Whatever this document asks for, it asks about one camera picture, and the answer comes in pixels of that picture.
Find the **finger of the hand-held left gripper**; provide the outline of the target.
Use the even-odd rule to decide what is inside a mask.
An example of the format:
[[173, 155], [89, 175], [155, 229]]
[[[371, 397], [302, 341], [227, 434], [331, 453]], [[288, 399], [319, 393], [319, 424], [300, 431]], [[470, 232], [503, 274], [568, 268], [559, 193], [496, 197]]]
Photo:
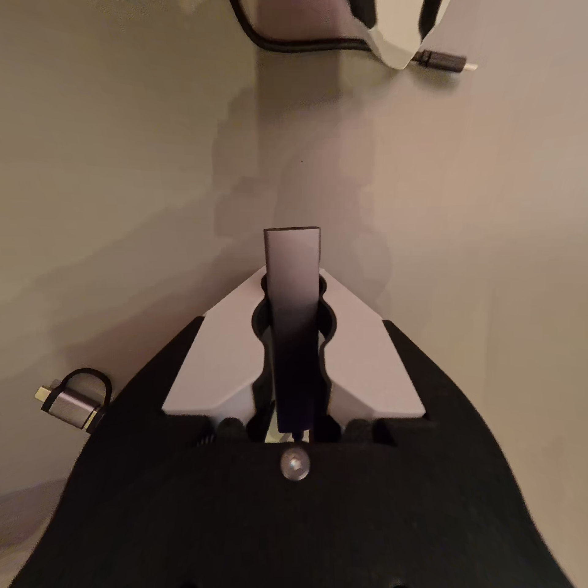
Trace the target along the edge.
[[[418, 30], [421, 41], [437, 26], [443, 17], [449, 1], [422, 1], [418, 20]], [[416, 60], [444, 60], [449, 54], [439, 51], [423, 49], [416, 53]]]
[[422, 43], [422, 5], [423, 1], [354, 1], [356, 33], [381, 62], [403, 70]]

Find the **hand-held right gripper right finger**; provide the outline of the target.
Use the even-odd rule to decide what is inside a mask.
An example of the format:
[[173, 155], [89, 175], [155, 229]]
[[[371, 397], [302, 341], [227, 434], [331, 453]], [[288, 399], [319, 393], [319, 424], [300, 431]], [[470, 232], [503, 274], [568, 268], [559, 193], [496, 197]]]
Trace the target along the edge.
[[324, 269], [323, 299], [334, 313], [326, 343], [326, 375], [332, 383], [328, 414], [339, 424], [355, 419], [417, 419], [425, 414], [382, 317]]

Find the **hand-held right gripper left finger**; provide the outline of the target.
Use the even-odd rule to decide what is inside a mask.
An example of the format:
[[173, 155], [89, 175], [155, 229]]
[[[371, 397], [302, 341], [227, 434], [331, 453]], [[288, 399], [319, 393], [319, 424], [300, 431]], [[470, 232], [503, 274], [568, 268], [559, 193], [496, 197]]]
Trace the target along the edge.
[[255, 414], [254, 382], [265, 351], [254, 333], [254, 311], [262, 303], [266, 267], [218, 301], [202, 324], [162, 405], [168, 416], [206, 416], [212, 422]]

